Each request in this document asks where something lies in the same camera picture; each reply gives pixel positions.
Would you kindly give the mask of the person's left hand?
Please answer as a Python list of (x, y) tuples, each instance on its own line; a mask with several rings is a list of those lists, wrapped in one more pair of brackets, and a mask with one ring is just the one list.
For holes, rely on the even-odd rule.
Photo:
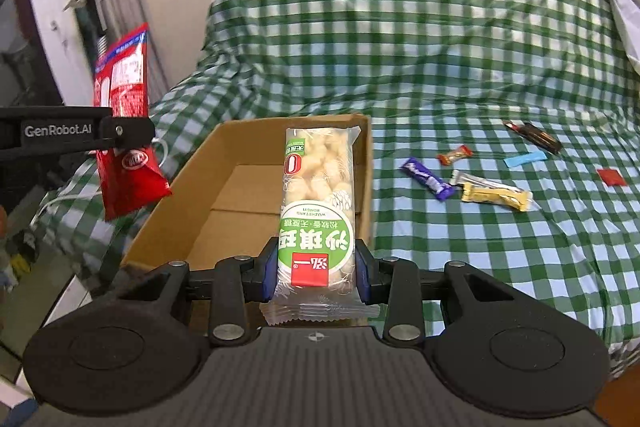
[(6, 243), (6, 231), (8, 231), (8, 215), (6, 210), (0, 206), (0, 247)]

